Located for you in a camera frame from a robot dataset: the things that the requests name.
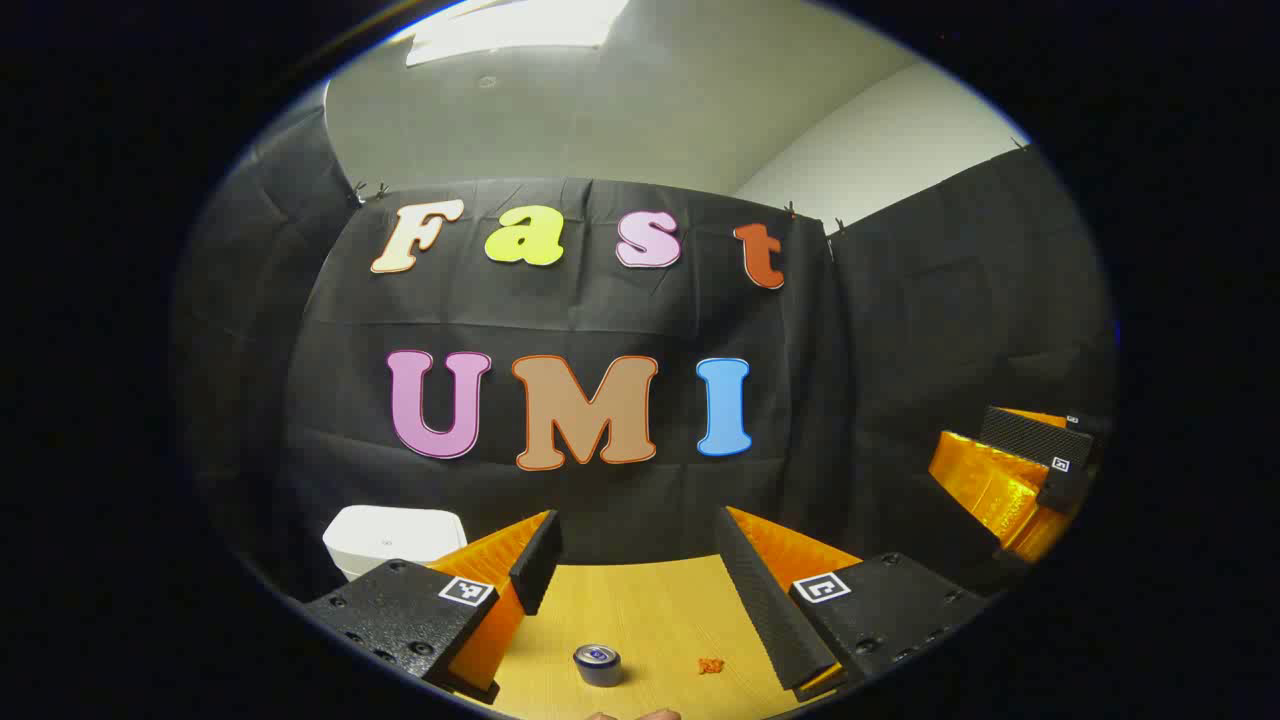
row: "letter m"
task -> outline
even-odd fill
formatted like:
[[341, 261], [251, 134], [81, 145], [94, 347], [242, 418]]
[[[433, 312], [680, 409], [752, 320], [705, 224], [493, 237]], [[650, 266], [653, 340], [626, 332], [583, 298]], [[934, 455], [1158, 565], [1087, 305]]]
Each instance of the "letter m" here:
[[591, 459], [605, 428], [609, 442], [600, 451], [605, 462], [641, 462], [658, 452], [649, 441], [649, 382], [658, 374], [653, 357], [614, 360], [590, 401], [563, 357], [521, 357], [511, 372], [525, 383], [526, 450], [516, 457], [521, 469], [554, 470], [564, 464], [564, 454], [556, 450], [557, 429], [580, 464]]

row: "soda can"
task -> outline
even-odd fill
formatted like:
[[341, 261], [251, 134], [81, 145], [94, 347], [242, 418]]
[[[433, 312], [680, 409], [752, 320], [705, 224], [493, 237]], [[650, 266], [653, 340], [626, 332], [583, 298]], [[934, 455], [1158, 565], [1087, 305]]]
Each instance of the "soda can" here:
[[603, 644], [584, 644], [573, 651], [573, 664], [589, 685], [612, 688], [622, 682], [622, 656]]

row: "black foam pad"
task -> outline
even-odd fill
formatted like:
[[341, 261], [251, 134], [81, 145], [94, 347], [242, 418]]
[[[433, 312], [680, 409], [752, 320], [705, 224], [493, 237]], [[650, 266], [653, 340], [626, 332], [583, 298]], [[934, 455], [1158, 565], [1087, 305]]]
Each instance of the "black foam pad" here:
[[783, 689], [795, 689], [836, 657], [787, 598], [728, 510], [716, 514], [716, 544]]
[[1093, 438], [1032, 420], [998, 407], [987, 407], [982, 420], [979, 442], [1025, 457], [1048, 468], [1044, 486], [1036, 501], [1041, 505], [1070, 512], [1088, 493], [1089, 478], [1085, 465]]
[[1066, 415], [1068, 429], [1075, 430], [1078, 433], [1084, 433], [1091, 436], [1094, 441], [1106, 438], [1115, 429], [1111, 418], [1102, 415], [1084, 415], [1080, 413], [1068, 413]]
[[538, 615], [543, 596], [547, 594], [547, 587], [552, 583], [552, 575], [563, 552], [564, 538], [561, 534], [559, 512], [552, 510], [511, 566], [511, 585], [516, 588], [525, 615]]

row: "table surface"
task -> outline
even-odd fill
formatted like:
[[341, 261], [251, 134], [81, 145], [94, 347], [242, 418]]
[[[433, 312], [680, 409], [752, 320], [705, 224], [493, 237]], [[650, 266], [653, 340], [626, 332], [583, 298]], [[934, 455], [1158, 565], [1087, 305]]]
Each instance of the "table surface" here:
[[[621, 684], [582, 682], [572, 653], [588, 643], [618, 651]], [[724, 669], [699, 675], [700, 657]], [[558, 566], [495, 680], [502, 689], [489, 707], [522, 720], [635, 720], [663, 707], [684, 720], [762, 720], [820, 700], [799, 703], [782, 689], [718, 555]]]

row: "black curtain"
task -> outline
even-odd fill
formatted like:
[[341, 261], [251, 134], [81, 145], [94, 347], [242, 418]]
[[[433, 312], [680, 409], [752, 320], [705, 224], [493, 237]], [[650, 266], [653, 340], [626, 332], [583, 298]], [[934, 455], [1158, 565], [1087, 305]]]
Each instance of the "black curtain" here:
[[250, 145], [191, 227], [175, 278], [172, 361], [183, 447], [215, 527], [259, 568], [298, 527], [268, 492], [302, 310], [358, 208], [325, 129], [325, 86]]
[[855, 502], [846, 547], [963, 580], [996, 539], [928, 474], [938, 433], [988, 405], [1110, 415], [1115, 328], [1080, 214], [1014, 150], [831, 237], [852, 338]]
[[[375, 274], [397, 210], [462, 200], [416, 264]], [[497, 263], [485, 240], [504, 210], [544, 205], [564, 217], [564, 255], [553, 265]], [[627, 268], [614, 254], [617, 223], [636, 210], [677, 222], [682, 254], [667, 268]], [[762, 223], [781, 243], [767, 290], [744, 269], [733, 228]], [[492, 179], [397, 192], [365, 205], [343, 231], [306, 311], [289, 373], [280, 489], [301, 509], [303, 532], [280, 537], [279, 571], [300, 596], [340, 584], [321, 534], [347, 505], [435, 507], [457, 512], [470, 539], [552, 507], [561, 511], [564, 562], [621, 564], [714, 552], [712, 519], [735, 505], [828, 542], [849, 511], [845, 438], [849, 387], [845, 325], [833, 265], [818, 222], [774, 208], [626, 182], [580, 178]], [[426, 424], [453, 424], [452, 352], [483, 352], [480, 436], [453, 460], [406, 447], [390, 415], [396, 350], [431, 354], [424, 379]], [[549, 471], [516, 465], [525, 450], [526, 398], [512, 363], [566, 359], [584, 392], [622, 355], [657, 360], [649, 433], [657, 455], [605, 464], [596, 456]], [[744, 383], [751, 447], [724, 457], [696, 450], [707, 391], [695, 374], [708, 357], [750, 364]]]

